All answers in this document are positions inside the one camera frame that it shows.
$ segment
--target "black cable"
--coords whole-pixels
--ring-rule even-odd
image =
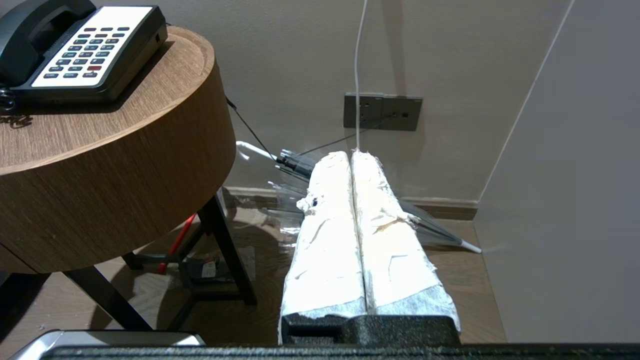
[[[380,122],[380,125],[384,124],[384,123],[385,123],[385,121],[386,121],[386,120],[381,121],[381,122]],[[369,130],[371,130],[371,128],[369,128],[369,129],[364,129],[364,130],[362,130],[362,131],[360,132],[360,134],[364,133],[365,131],[369,131]],[[305,152],[303,152],[303,153],[301,153],[301,154],[298,154],[298,156],[302,156],[302,155],[308,154],[308,153],[310,153],[310,152],[312,152],[312,151],[316,151],[316,150],[322,149],[323,147],[327,147],[327,146],[329,146],[329,145],[333,145],[333,144],[335,144],[335,143],[337,143],[337,142],[341,142],[341,141],[343,141],[343,140],[347,140],[348,138],[352,138],[352,137],[354,137],[354,136],[356,136],[356,133],[353,133],[353,134],[351,134],[351,135],[349,135],[349,136],[345,136],[344,138],[338,139],[338,140],[336,140],[336,141],[333,141],[333,142],[330,142],[330,143],[326,143],[326,144],[324,144],[324,145],[320,145],[319,147],[314,147],[314,148],[313,148],[313,149],[311,149],[311,150],[307,150],[307,151],[305,151]]]
[[[240,113],[238,112],[238,109],[236,108],[235,104],[234,104],[234,103],[232,103],[232,102],[231,102],[231,100],[229,100],[229,98],[228,98],[228,97],[227,97],[226,99],[227,99],[227,105],[229,105],[229,106],[230,106],[230,107],[231,107],[231,108],[236,112],[236,115],[238,115],[238,117],[240,118],[240,121],[242,121],[242,123],[244,124],[244,126],[246,126],[246,128],[247,128],[247,129],[249,129],[249,131],[251,131],[251,134],[253,135],[253,137],[254,137],[256,140],[258,140],[258,142],[260,143],[260,145],[262,146],[262,148],[263,148],[263,149],[264,149],[264,150],[265,150],[269,155],[271,155],[271,159],[273,159],[273,156],[275,156],[275,155],[273,155],[273,153],[272,153],[271,151],[267,150],[267,147],[266,147],[266,146],[264,146],[264,144],[262,143],[262,141],[260,141],[260,138],[258,138],[258,135],[256,135],[256,134],[253,132],[253,129],[251,128],[251,126],[249,126],[249,124],[247,124],[247,123],[246,123],[246,121],[244,121],[244,119],[242,118],[242,116],[241,116],[241,115],[240,115]]]

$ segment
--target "white wall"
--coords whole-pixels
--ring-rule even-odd
[[[17,2],[4,0],[0,12]],[[168,22],[213,43],[227,95],[272,151],[302,151],[353,132],[342,128],[342,99],[354,91],[361,1],[157,3]],[[380,157],[398,195],[479,198],[566,5],[370,1],[362,91],[425,99],[417,132],[362,136],[362,148]],[[238,139],[256,143],[234,119]],[[238,159],[227,184],[265,187],[269,168]]]
[[[638,13],[575,2],[481,200],[509,341],[640,341]]]

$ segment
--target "wooden floor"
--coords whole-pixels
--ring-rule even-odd
[[[276,345],[276,328],[284,277],[293,248],[287,247],[273,220],[255,209],[236,209],[234,242],[241,249],[253,283],[257,306],[242,302],[201,302],[183,325],[197,332],[208,345]],[[477,245],[472,222],[442,220],[453,233]],[[175,232],[142,249],[166,251]],[[201,241],[198,253],[215,253],[215,241]],[[505,342],[502,322],[484,266],[483,257],[457,249],[426,249],[438,268],[445,289],[458,308],[464,343]],[[120,259],[97,268],[156,329],[165,329],[187,297],[176,276],[155,274],[156,267],[129,270]],[[61,273],[52,274],[22,320],[0,343],[0,359],[6,359],[26,343],[51,329],[121,329],[79,288]]]

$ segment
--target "telephone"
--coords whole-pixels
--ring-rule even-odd
[[[27,0],[0,19],[0,110],[113,102],[166,38],[158,6]]]

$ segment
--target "gray fabric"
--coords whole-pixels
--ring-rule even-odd
[[[458,332],[460,319],[453,300],[442,285],[426,288],[410,297],[375,309],[377,315],[444,315],[453,319]]]

